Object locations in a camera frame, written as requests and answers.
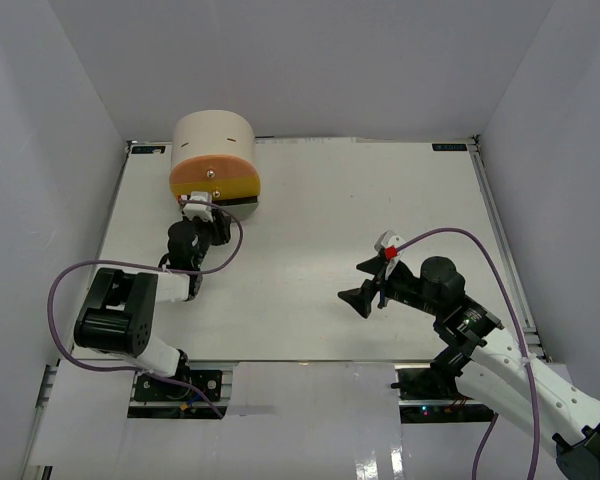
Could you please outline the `yellow drawer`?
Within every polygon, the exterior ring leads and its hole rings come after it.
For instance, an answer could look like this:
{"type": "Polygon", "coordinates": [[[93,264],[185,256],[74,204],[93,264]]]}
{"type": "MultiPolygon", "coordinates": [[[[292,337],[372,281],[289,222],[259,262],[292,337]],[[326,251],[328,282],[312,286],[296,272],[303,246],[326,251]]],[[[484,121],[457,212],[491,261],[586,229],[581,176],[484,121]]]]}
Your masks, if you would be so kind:
{"type": "Polygon", "coordinates": [[[209,192],[213,200],[227,200],[242,197],[259,196],[261,183],[257,177],[240,177],[230,179],[207,179],[188,183],[171,183],[170,189],[176,198],[192,191],[209,192]],[[214,198],[212,192],[219,190],[221,196],[214,198]]]}

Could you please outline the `orange top drawer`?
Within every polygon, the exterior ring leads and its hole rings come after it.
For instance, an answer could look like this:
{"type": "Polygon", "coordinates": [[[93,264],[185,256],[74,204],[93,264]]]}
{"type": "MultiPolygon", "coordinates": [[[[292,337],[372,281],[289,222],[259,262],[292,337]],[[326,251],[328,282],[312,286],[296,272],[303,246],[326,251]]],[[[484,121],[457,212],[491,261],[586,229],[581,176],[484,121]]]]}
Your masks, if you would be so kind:
{"type": "Polygon", "coordinates": [[[185,159],[174,166],[170,173],[170,182],[188,183],[207,179],[255,176],[257,176],[255,167],[243,158],[232,155],[202,155],[185,159]],[[206,173],[209,169],[215,171],[214,178],[207,177],[206,173]]]}

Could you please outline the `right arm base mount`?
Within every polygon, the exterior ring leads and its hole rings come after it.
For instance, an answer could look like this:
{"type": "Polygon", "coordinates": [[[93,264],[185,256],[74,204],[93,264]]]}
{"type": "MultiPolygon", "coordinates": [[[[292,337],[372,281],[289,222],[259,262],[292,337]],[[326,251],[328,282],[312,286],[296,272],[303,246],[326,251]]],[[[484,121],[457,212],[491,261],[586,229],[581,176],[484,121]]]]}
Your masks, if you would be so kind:
{"type": "Polygon", "coordinates": [[[391,388],[398,392],[403,425],[489,423],[494,412],[460,394],[451,377],[428,366],[399,366],[391,388]]]}

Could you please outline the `grey bottom drawer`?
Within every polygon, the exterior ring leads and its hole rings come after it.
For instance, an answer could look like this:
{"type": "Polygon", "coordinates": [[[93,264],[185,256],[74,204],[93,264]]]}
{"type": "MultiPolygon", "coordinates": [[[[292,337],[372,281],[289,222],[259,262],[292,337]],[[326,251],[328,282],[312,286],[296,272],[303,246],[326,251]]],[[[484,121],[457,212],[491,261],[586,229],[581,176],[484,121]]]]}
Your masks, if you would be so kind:
{"type": "Polygon", "coordinates": [[[257,196],[219,200],[217,204],[243,223],[251,217],[259,206],[257,196]]]}

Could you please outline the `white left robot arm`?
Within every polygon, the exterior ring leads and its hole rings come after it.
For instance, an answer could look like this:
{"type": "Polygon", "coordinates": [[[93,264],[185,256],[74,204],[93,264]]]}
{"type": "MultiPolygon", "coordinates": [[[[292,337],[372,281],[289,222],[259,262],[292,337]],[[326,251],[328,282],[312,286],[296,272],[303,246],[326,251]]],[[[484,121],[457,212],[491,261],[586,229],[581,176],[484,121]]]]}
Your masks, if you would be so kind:
{"type": "Polygon", "coordinates": [[[185,396],[192,378],[183,368],[186,355],[153,333],[155,305],[194,299],[208,250],[228,244],[238,224],[220,209],[188,205],[169,227],[167,252],[155,270],[98,269],[74,326],[75,344],[158,375],[157,387],[168,398],[185,396]]]}

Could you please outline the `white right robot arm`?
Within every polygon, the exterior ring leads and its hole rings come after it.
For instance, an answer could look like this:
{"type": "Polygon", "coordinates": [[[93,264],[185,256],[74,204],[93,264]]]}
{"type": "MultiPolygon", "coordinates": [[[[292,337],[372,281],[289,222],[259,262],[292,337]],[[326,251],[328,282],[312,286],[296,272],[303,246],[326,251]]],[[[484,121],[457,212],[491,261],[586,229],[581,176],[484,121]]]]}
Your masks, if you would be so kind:
{"type": "Polygon", "coordinates": [[[430,257],[419,274],[384,255],[357,268],[369,279],[338,296],[362,317],[391,301],[433,316],[446,345],[431,363],[439,396],[487,406],[530,435],[534,454],[551,454],[566,478],[600,479],[600,401],[525,355],[500,319],[466,294],[450,259],[430,257]]]}

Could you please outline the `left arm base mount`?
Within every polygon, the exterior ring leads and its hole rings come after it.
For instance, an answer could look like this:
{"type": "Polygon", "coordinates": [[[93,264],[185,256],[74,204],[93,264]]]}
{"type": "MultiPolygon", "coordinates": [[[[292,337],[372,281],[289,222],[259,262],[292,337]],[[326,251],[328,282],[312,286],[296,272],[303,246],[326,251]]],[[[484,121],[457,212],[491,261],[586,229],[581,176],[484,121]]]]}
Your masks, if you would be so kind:
{"type": "Polygon", "coordinates": [[[188,369],[174,385],[143,374],[135,380],[127,416],[153,420],[220,420],[227,411],[224,372],[188,369]]]}

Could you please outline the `beige cylindrical drawer organizer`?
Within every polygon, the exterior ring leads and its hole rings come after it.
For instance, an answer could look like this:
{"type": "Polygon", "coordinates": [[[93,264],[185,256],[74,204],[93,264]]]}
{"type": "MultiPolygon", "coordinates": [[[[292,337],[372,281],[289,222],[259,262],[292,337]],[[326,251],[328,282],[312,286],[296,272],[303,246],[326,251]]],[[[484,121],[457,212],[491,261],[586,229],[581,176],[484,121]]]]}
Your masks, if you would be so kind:
{"type": "Polygon", "coordinates": [[[175,171],[191,161],[219,160],[225,167],[254,169],[255,136],[250,123],[237,113],[205,110],[180,119],[173,132],[171,166],[175,171]]]}

